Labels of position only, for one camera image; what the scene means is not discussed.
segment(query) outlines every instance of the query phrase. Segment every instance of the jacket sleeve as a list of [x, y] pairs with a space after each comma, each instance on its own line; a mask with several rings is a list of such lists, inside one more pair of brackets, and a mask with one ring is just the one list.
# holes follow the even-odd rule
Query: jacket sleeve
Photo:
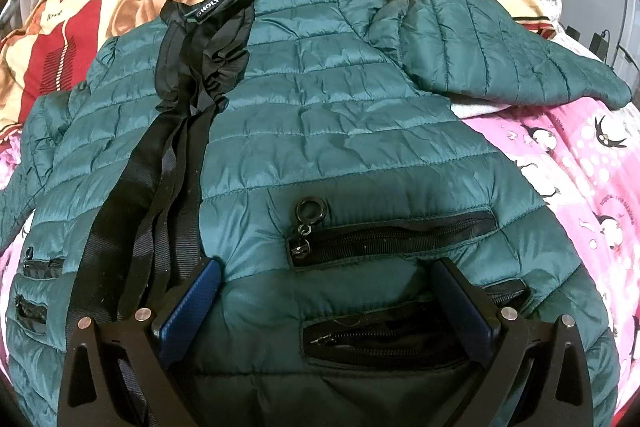
[[630, 100], [630, 89], [608, 66], [528, 31], [496, 0], [409, 0], [405, 6], [399, 62], [420, 89], [513, 105], [590, 96], [619, 108]]
[[70, 123], [69, 98], [68, 91], [39, 97], [24, 124], [20, 165], [0, 190], [0, 251], [14, 240], [44, 191], [54, 153]]

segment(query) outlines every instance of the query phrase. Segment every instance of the white polka dot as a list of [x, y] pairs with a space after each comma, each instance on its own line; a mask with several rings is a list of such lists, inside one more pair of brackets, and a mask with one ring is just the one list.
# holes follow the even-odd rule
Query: white polka dot
[[580, 165], [587, 176], [593, 176], [593, 165], [591, 165], [591, 162], [587, 158], [580, 159]]
[[589, 196], [591, 194], [591, 187], [589, 186], [587, 180], [585, 180], [584, 178], [576, 178], [575, 186], [578, 187], [578, 190], [580, 190], [580, 194], [582, 194], [583, 196]]
[[595, 135], [595, 131], [592, 126], [583, 127], [580, 135], [585, 139], [591, 139]]

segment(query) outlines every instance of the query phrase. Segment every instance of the quilted jacket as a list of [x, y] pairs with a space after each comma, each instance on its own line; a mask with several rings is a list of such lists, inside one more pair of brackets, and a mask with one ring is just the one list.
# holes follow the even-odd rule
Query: quilted jacket
[[[11, 306], [7, 335], [20, 406], [39, 427], [56, 423], [65, 317], [90, 227], [158, 115], [166, 28], [156, 19], [110, 39], [85, 82], [38, 99], [0, 194], [2, 245], [36, 209], [12, 299], [46, 313], [25, 320]], [[428, 301], [426, 263], [447, 256], [473, 284], [524, 283], [527, 317], [575, 317], [595, 425], [610, 425], [619, 367], [600, 295], [542, 198], [445, 95], [519, 105], [592, 96], [618, 108], [626, 85], [494, 0], [257, 0], [248, 50], [201, 175], [202, 244], [224, 281], [185, 361], [199, 420], [442, 425], [476, 375], [468, 363], [371, 370], [314, 359], [302, 344], [305, 328], [332, 317]], [[473, 212], [494, 225], [417, 252], [293, 266], [294, 208], [310, 194], [329, 207], [321, 230]], [[62, 269], [27, 271], [25, 257]]]

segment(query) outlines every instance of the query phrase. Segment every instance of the metal screw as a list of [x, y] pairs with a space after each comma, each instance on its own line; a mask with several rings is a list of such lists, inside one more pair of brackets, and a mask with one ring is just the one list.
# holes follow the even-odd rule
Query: metal screw
[[562, 324], [567, 328], [573, 328], [575, 326], [575, 319], [571, 315], [564, 314], [562, 316]]
[[518, 312], [509, 306], [502, 308], [500, 310], [500, 315], [502, 315], [508, 321], [514, 321], [518, 318]]
[[89, 326], [91, 326], [91, 317], [82, 317], [78, 321], [78, 328], [80, 328], [81, 330], [85, 330]]
[[151, 316], [151, 310], [149, 308], [140, 308], [134, 317], [138, 322], [144, 322]]

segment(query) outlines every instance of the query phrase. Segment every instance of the jacket's right sleeve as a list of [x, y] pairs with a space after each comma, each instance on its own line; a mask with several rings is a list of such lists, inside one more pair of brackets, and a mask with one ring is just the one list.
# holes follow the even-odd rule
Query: jacket's right sleeve
[[20, 165], [0, 190], [0, 251], [4, 251], [36, 208], [51, 174], [53, 156], [69, 126], [71, 93], [39, 97], [22, 130]]

